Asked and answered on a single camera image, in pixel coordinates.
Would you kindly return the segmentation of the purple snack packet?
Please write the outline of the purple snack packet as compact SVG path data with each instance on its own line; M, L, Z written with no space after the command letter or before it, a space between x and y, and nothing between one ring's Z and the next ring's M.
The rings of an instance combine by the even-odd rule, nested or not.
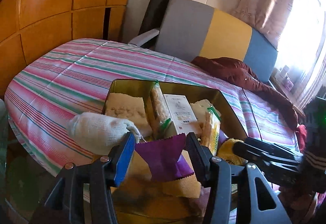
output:
M182 155L185 144L186 135L182 133L164 140L138 143L135 151L148 164L152 181L168 182L194 174Z
M218 145L221 146L227 140L229 140L229 137L222 130L220 130Z

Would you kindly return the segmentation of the white cosmetic carton box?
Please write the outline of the white cosmetic carton box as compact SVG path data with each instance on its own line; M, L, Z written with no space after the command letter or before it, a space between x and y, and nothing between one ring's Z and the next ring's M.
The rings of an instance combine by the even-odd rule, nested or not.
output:
M164 98L171 115L172 123L165 133L165 137L169 138L177 134L189 132L195 133L197 137L202 134L202 128L192 111L192 108L184 95L164 94Z

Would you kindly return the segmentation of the gold tin box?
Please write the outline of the gold tin box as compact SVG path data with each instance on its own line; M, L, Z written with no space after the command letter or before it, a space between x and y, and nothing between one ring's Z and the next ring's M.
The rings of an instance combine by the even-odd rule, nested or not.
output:
M109 89L111 93L127 94L142 98L147 117L153 119L150 91L155 81L115 79ZM163 94L184 95L190 103L207 99L221 113L221 130L227 136L244 140L247 133L224 94L217 89L179 83L160 82ZM171 140L140 143L148 158L137 151L133 154L127 176L122 185L113 192L113 203L118 223L202 223L199 198L201 185L194 174L180 178L180 165L192 169L185 145L185 136L172 132Z

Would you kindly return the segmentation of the wooden window shelf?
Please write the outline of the wooden window shelf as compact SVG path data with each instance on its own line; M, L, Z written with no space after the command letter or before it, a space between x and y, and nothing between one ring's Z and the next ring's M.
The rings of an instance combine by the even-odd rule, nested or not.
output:
M270 83L273 84L273 86L276 88L277 91L279 91L283 96L288 98L290 102L293 103L294 109L296 110L298 116L302 119L305 118L304 112L298 107L299 103L297 100L294 98L292 93L288 91L281 82L279 82L274 76L271 76L269 79Z

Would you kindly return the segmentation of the purple box on shelf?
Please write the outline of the purple box on shelf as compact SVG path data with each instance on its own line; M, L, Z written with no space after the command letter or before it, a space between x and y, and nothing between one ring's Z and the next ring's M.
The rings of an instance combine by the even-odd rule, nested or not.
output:
M294 84L293 82L290 80L289 77L285 77L282 81L282 85L284 86L284 88L287 90L287 91L291 91Z

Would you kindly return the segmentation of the maroon down jacket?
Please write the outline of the maroon down jacket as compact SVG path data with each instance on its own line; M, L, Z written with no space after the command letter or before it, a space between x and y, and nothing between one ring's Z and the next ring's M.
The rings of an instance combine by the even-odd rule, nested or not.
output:
M241 60L228 57L213 59L195 57L192 64L209 75L248 90L272 104L281 113L288 127L293 131L296 130L298 116L293 103L277 90L259 81L252 69Z

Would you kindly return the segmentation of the striped pink green bedspread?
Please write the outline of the striped pink green bedspread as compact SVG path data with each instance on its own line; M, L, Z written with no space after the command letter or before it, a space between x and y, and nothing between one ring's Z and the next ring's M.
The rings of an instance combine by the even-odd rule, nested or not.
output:
M255 94L214 78L170 55L99 39L67 42L17 74L4 102L19 143L45 170L57 175L67 162L87 164L91 154L66 133L83 112L100 113L112 81L141 79L220 90L245 133L297 151L298 141L277 108Z

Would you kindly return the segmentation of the green glass side table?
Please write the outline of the green glass side table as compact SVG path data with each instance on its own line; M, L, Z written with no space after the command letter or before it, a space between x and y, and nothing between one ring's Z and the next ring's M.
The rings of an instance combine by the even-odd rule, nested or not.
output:
M5 187L6 164L8 145L8 113L4 101L0 100L0 163L1 163L1 191Z

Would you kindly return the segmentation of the grey yellow blue sofa chair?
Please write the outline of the grey yellow blue sofa chair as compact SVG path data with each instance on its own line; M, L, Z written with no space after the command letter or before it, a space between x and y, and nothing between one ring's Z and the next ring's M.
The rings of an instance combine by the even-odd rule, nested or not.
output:
M156 39L154 50L191 62L195 57L241 60L267 83L277 50L256 29L240 19L193 0L170 0L160 28L144 32L129 44Z

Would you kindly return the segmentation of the black rolled mat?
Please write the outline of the black rolled mat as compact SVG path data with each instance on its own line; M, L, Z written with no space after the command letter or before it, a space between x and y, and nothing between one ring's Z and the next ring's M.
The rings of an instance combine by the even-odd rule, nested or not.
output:
M150 0L143 21L139 29L139 35L155 28L160 28L167 5L170 0Z

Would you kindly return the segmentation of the orange wooden wardrobe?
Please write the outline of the orange wooden wardrobe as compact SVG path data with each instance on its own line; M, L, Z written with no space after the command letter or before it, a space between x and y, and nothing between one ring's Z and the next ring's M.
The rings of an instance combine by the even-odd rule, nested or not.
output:
M26 66L79 38L120 41L128 0L1 0L1 93Z

